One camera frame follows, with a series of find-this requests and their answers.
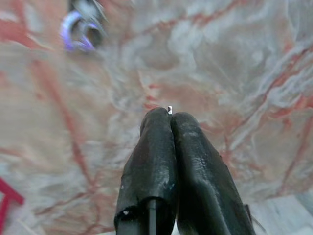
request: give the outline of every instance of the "black rubber coating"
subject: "black rubber coating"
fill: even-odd
[[[188,113],[172,117],[183,235],[254,235],[227,166]]]
[[[156,199],[158,235],[170,235],[177,211],[177,165],[171,117],[163,108],[149,111],[140,127],[140,139],[128,159],[121,180],[116,214],[117,234],[125,224],[140,228],[128,234],[149,234],[147,202]]]

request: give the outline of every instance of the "marble countertop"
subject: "marble countertop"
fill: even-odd
[[[313,0],[101,0],[64,52],[64,0],[0,2],[0,177],[47,235],[113,230],[144,114],[194,115],[246,203],[313,185]]]

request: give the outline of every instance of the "pink marble pattern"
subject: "pink marble pattern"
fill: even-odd
[[[245,202],[313,185],[313,0],[101,0],[109,37],[66,54],[65,0],[0,1],[0,177],[47,235],[112,231],[151,108],[187,111]]]

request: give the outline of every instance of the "red object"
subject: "red object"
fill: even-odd
[[[24,198],[12,189],[2,178],[0,178],[0,191],[4,193],[4,198],[0,203],[0,234],[2,234],[10,201],[13,200],[22,205]]]

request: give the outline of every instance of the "marble surface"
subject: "marble surface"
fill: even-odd
[[[101,0],[67,54],[65,0],[0,1],[0,177],[47,235],[112,231],[144,114],[187,111],[245,202],[313,185],[313,0]]]

